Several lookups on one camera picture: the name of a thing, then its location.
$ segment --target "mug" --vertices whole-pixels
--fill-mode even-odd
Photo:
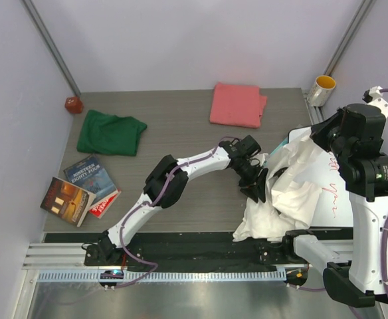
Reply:
[[[336,87],[335,80],[328,75],[320,75],[308,93],[306,100],[310,106],[323,106]]]

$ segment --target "book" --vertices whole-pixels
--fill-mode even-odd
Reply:
[[[94,154],[66,168],[64,174],[72,184],[96,195],[90,209],[119,192]]]
[[[95,194],[53,177],[41,208],[79,227],[94,199]]]
[[[117,196],[120,195],[120,193],[121,193],[121,191],[119,191],[117,194],[109,197],[108,199],[103,200],[101,203],[96,204],[96,206],[94,208],[92,208],[91,210],[89,210],[89,212],[91,214],[93,214],[93,216],[95,216],[97,218],[101,218],[103,216],[103,214],[106,213],[107,209],[110,208],[111,204],[113,204],[113,202],[117,198]]]

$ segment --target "gray wood surface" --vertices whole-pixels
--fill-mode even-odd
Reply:
[[[76,115],[62,170],[88,154],[76,151],[80,129],[87,110],[118,116],[133,116],[148,125],[142,134],[136,157],[99,156],[122,194],[97,219],[88,214],[80,228],[48,215],[45,232],[101,232],[115,225],[142,192],[147,175],[167,154],[185,158],[205,152],[222,136],[243,138],[252,135],[270,153],[296,126],[310,125],[299,88],[262,89],[268,103],[259,129],[211,124],[209,114],[212,90],[86,93],[84,111]],[[238,175],[231,169],[215,171],[190,182],[181,199],[152,217],[141,231],[234,231],[243,218],[246,197],[238,190]]]

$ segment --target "pink cloth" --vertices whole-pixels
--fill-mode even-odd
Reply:
[[[260,95],[258,86],[218,83],[213,93],[210,122],[259,128],[267,99]]]

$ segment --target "crumpled white fabric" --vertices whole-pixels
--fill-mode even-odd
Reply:
[[[281,241],[286,231],[308,229],[322,188],[294,178],[313,162],[322,150],[309,138],[310,130],[281,147],[269,157],[266,167],[266,202],[255,203],[248,198],[242,223],[233,234],[234,241],[248,237]],[[279,177],[274,174],[288,167]]]

